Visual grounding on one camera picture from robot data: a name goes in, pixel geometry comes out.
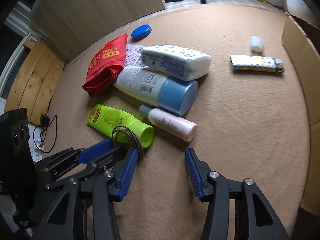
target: power adapter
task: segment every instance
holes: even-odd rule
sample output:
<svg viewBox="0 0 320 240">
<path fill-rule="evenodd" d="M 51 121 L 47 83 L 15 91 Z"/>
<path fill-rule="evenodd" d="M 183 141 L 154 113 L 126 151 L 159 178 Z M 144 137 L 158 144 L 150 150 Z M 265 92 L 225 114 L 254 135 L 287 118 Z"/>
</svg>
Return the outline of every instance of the power adapter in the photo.
<svg viewBox="0 0 320 240">
<path fill-rule="evenodd" d="M 43 126 L 43 127 L 48 127 L 49 126 L 49 123 L 50 123 L 50 117 L 45 115 L 45 114 L 41 114 L 41 117 L 40 117 L 40 124 Z"/>
</svg>

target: wooden board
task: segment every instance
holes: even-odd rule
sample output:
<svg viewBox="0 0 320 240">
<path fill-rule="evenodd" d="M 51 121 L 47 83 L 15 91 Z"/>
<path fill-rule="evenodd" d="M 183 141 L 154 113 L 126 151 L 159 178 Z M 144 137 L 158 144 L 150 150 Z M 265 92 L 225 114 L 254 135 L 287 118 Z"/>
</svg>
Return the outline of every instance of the wooden board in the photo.
<svg viewBox="0 0 320 240">
<path fill-rule="evenodd" d="M 19 105 L 19 108 L 27 108 L 29 121 L 44 78 L 56 57 L 57 55 L 47 48 L 29 78 Z"/>
<path fill-rule="evenodd" d="M 165 9 L 162 0 L 40 0 L 33 20 L 69 60 L 117 28 Z"/>
<path fill-rule="evenodd" d="M 26 57 L 10 89 L 7 102 L 4 107 L 5 112 L 19 108 L 20 101 L 29 78 L 46 49 L 47 45 L 40 40 L 35 44 L 29 55 Z"/>
<path fill-rule="evenodd" d="M 33 49 L 33 47 L 35 46 L 35 43 L 31 40 L 26 40 L 23 43 L 23 47 L 29 48 L 29 49 Z"/>
<path fill-rule="evenodd" d="M 64 62 L 59 57 L 56 57 L 41 85 L 31 114 L 31 118 L 29 120 L 30 122 L 34 124 L 40 123 L 39 118 L 42 113 L 45 114 L 45 112 L 47 111 L 49 101 L 52 98 L 54 89 L 57 85 L 60 74 L 62 73 L 63 67 Z"/>
</svg>

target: blue gripper pad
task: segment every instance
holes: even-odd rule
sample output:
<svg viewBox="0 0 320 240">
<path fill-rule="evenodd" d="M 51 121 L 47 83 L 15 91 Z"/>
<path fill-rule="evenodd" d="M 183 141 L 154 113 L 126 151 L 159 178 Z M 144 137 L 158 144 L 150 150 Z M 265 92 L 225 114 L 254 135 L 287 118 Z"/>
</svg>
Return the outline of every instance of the blue gripper pad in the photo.
<svg viewBox="0 0 320 240">
<path fill-rule="evenodd" d="M 77 158 L 77 161 L 78 163 L 89 163 L 106 152 L 111 151 L 113 148 L 114 145 L 110 139 L 104 140 L 83 150 Z"/>
<path fill-rule="evenodd" d="M 188 175 L 191 181 L 191 185 L 193 188 L 193 192 L 195 193 L 196 197 L 201 201 L 201 199 L 204 197 L 204 193 L 202 190 L 202 180 L 200 177 L 200 173 L 197 169 L 195 160 L 190 152 L 190 148 L 186 150 L 186 155 L 184 157 L 186 168 L 188 171 Z"/>
<path fill-rule="evenodd" d="M 109 194 L 112 195 L 113 201 L 121 202 L 127 196 L 137 161 L 137 150 L 130 148 L 124 160 L 113 167 L 112 171 L 116 177 L 115 182 L 109 187 Z"/>
</svg>

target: red bag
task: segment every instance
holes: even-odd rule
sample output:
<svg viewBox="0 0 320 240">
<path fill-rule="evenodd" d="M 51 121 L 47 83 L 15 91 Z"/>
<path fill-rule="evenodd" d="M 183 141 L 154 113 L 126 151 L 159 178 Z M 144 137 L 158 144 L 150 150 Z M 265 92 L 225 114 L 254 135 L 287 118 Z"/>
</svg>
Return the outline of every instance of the red bag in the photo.
<svg viewBox="0 0 320 240">
<path fill-rule="evenodd" d="M 90 97 L 96 97 L 110 86 L 123 70 L 127 39 L 128 35 L 125 33 L 108 42 L 92 59 L 82 86 Z"/>
</svg>

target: lotion bottle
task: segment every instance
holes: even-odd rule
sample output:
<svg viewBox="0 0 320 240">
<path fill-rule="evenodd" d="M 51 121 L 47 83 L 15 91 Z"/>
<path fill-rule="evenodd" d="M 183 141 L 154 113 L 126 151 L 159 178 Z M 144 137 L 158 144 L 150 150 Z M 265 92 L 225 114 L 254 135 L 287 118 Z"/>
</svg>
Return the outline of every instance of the lotion bottle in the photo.
<svg viewBox="0 0 320 240">
<path fill-rule="evenodd" d="M 194 122 L 169 114 L 159 108 L 151 109 L 148 106 L 141 105 L 139 112 L 147 116 L 153 125 L 160 127 L 186 142 L 190 142 L 196 134 L 197 125 Z"/>
<path fill-rule="evenodd" d="M 198 92 L 197 81 L 182 81 L 149 67 L 125 67 L 114 85 L 129 96 L 180 116 L 190 109 Z"/>
<path fill-rule="evenodd" d="M 124 125 L 139 137 L 143 148 L 148 148 L 155 137 L 153 127 L 141 122 L 132 114 L 100 104 L 96 104 L 92 108 L 87 118 L 87 124 L 109 138 L 112 137 L 112 131 L 116 125 Z M 119 133 L 117 141 L 131 143 L 131 140 L 124 133 Z"/>
</svg>

